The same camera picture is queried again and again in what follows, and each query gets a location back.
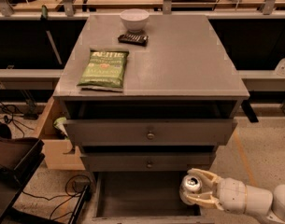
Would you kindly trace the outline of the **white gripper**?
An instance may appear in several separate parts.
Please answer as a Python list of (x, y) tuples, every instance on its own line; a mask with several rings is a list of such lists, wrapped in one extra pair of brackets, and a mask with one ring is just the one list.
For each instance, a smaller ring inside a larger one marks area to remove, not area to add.
[(224, 178), (206, 170), (192, 168), (189, 175), (198, 176), (208, 187), (217, 189), (202, 193), (179, 190), (181, 200), (187, 205), (197, 204), (207, 209), (218, 209), (232, 214), (243, 214), (246, 208), (246, 185), (232, 178)]

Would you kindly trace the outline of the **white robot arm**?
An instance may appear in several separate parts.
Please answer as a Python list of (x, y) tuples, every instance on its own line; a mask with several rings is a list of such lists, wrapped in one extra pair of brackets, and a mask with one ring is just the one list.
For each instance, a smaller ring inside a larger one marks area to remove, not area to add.
[(179, 196), (187, 205), (250, 216), (260, 224), (285, 224), (285, 184), (270, 191), (192, 168), (181, 181)]

